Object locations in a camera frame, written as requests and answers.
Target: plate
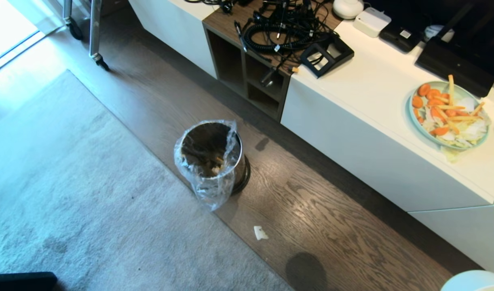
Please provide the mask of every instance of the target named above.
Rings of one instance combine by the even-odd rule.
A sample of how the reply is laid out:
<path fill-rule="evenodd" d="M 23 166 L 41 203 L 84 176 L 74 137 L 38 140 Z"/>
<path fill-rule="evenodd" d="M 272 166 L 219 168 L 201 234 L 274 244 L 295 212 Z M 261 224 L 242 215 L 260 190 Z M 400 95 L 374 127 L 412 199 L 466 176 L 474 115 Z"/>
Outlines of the plate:
<path fill-rule="evenodd" d="M 432 81 L 432 82 L 427 82 L 427 83 L 430 85 L 430 89 L 438 89 L 441 93 L 448 93 L 448 82 Z M 468 148 L 457 147 L 455 145 L 444 143 L 441 140 L 438 140 L 435 137 L 433 137 L 431 134 L 429 134 L 421 126 L 421 124 L 419 123 L 419 121 L 416 119 L 416 116 L 414 115 L 414 108 L 412 107 L 412 98 L 414 96 L 417 96 L 417 90 L 418 90 L 418 88 L 421 85 L 422 84 L 420 84 L 419 86 L 417 86 L 414 89 L 413 93 L 408 98 L 408 101 L 406 103 L 406 106 L 407 106 L 407 110 L 406 111 L 408 112 L 408 116 L 409 116 L 410 120 L 412 121 L 412 124 L 414 124 L 414 126 L 416 127 L 416 129 L 419 132 L 421 132 L 421 134 L 423 134 L 430 141 L 439 144 L 440 146 L 449 147 L 449 148 L 457 149 L 457 150 L 469 150 L 469 149 L 473 149 L 473 148 L 476 148 L 476 147 L 480 146 L 483 142 L 485 142 L 485 140 L 488 137 L 488 133 L 490 131 L 490 127 L 489 126 L 486 128 L 486 134 L 475 145 L 473 145 L 472 147 L 468 147 Z M 470 98 L 473 99 L 473 101 L 475 102 L 475 106 L 477 106 L 479 104 L 478 99 L 474 95 L 472 95 L 470 92 L 466 91 L 465 89 L 459 87 L 458 85 L 454 85 L 454 99 L 463 99 L 463 98 L 467 98 L 467 97 L 470 97 Z M 426 103 L 428 101 L 425 97 L 422 97 L 421 99 L 423 100 L 424 103 Z"/>

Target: rug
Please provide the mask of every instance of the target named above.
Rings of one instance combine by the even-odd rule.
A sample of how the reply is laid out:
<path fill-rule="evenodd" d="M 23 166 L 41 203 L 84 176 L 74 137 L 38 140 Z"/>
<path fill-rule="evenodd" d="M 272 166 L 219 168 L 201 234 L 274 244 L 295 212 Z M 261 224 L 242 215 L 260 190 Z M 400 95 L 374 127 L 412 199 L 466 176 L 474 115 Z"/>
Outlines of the rug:
<path fill-rule="evenodd" d="M 60 290 L 290 289 L 71 72 L 0 121 L 0 273 L 39 271 Z"/>

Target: metal chair leg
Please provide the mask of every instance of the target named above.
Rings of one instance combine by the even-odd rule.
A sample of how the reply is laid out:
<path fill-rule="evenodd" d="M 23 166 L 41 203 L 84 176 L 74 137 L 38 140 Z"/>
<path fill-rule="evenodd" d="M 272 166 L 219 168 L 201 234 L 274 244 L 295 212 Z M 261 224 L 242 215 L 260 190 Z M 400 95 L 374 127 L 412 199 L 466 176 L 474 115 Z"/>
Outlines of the metal chair leg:
<path fill-rule="evenodd" d="M 97 65 L 108 71 L 109 66 L 99 54 L 99 21 L 101 18 L 101 0 L 92 0 L 91 3 L 91 36 L 89 40 L 89 56 Z"/>
<path fill-rule="evenodd" d="M 64 9 L 62 11 L 62 17 L 64 18 L 65 24 L 69 27 L 69 32 L 71 35 L 77 39 L 84 39 L 84 35 L 75 20 L 71 18 L 71 9 L 73 7 L 73 0 L 64 0 Z"/>

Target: wooden floor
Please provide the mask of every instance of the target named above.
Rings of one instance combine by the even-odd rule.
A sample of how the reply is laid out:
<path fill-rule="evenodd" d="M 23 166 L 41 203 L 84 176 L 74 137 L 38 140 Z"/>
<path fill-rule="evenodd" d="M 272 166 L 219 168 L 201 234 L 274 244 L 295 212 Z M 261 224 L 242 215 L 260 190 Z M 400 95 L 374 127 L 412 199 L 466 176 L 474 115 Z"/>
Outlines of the wooden floor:
<path fill-rule="evenodd" d="M 81 26 L 87 31 L 86 23 Z M 431 291 L 456 273 L 480 269 L 144 31 L 131 9 L 103 19 L 101 27 L 101 54 L 112 72 L 93 63 L 86 43 L 60 31 L 0 74 L 20 70 L 50 78 L 70 69 L 175 173 L 173 145 L 184 129 L 206 119 L 236 119 L 252 176 L 245 190 L 215 213 L 294 289 Z M 27 64 L 26 54 L 50 46 L 55 50 L 42 56 L 48 67 Z M 18 81 L 7 78 L 6 87 Z M 254 225 L 261 225 L 270 239 L 257 241 Z"/>

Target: trash can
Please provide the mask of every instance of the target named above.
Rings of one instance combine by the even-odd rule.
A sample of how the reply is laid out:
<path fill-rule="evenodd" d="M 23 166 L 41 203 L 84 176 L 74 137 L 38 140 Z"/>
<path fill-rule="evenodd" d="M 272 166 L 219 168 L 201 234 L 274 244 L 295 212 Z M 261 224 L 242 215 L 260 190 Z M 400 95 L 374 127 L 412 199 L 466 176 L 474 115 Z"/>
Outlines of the trash can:
<path fill-rule="evenodd" d="M 173 150 L 177 169 L 210 210 L 219 208 L 250 177 L 235 121 L 202 121 L 186 130 Z"/>

